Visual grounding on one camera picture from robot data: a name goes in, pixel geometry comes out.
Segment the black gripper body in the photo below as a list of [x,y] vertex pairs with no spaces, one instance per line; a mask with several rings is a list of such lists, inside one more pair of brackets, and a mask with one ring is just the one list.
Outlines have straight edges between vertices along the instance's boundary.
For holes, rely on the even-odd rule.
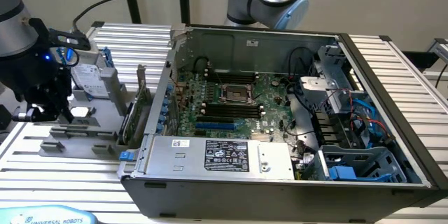
[[1,57],[1,83],[18,102],[49,104],[46,89],[62,101],[72,95],[70,71],[57,62],[49,49],[28,49]]

